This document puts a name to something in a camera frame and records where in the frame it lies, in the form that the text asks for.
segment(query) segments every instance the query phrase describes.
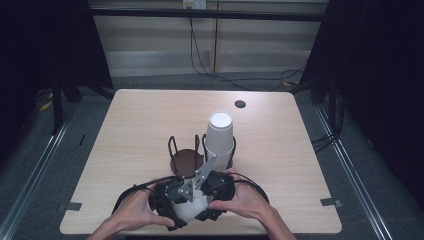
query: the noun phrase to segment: brown coaster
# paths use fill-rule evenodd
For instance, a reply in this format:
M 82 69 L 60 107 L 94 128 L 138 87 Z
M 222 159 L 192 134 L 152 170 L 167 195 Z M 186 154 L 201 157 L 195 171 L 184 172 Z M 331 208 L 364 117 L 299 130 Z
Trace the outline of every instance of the brown coaster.
M 183 149 L 172 156 L 171 169 L 172 172 L 179 177 L 186 179 L 193 178 L 195 170 L 203 165 L 203 155 L 197 153 L 197 168 L 194 162 L 196 151 L 192 149 Z

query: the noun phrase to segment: black tape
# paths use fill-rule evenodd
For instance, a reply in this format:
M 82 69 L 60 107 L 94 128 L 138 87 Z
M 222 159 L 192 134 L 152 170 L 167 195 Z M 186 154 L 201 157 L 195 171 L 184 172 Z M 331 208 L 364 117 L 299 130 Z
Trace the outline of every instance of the black tape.
M 71 211 L 79 211 L 81 209 L 82 203 L 74 203 L 74 202 L 69 202 L 67 204 L 59 204 L 59 206 L 57 206 L 56 211 L 58 212 L 66 212 L 66 210 L 71 210 Z
M 334 200 L 333 198 L 325 198 L 321 199 L 321 204 L 323 207 L 334 205 L 334 207 L 339 208 L 343 206 L 340 200 Z

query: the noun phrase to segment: wooden table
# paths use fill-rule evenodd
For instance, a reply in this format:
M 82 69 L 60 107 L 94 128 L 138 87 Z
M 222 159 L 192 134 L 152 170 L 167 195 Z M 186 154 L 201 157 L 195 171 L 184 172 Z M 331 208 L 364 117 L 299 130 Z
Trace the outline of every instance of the wooden table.
M 243 100 L 245 108 L 235 102 Z M 194 149 L 212 112 L 233 118 L 237 149 L 234 167 L 267 193 L 294 233 L 337 233 L 341 223 L 310 139 L 289 93 L 235 91 L 119 90 L 88 158 L 67 211 L 64 234 L 90 234 L 110 216 L 118 196 L 133 184 L 172 175 L 168 139 Z M 173 232 L 146 226 L 128 235 L 264 234 L 259 222 L 225 213 L 214 222 L 191 221 Z

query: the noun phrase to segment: power outlet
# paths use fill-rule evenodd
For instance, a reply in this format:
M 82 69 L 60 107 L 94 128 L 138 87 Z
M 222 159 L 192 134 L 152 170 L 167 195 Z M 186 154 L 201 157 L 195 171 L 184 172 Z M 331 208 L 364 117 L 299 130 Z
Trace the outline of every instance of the power outlet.
M 194 9 L 206 10 L 206 0 L 194 0 Z
M 183 0 L 183 9 L 194 9 L 194 0 Z

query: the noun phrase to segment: forearm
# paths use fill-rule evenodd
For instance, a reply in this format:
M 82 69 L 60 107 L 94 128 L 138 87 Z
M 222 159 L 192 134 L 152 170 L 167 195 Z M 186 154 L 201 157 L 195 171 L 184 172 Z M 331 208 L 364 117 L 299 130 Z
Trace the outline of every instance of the forearm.
M 271 240 L 293 240 L 296 237 L 284 223 L 278 211 L 271 207 L 258 219 Z
M 109 240 L 119 232 L 118 224 L 111 219 L 106 219 L 87 240 Z

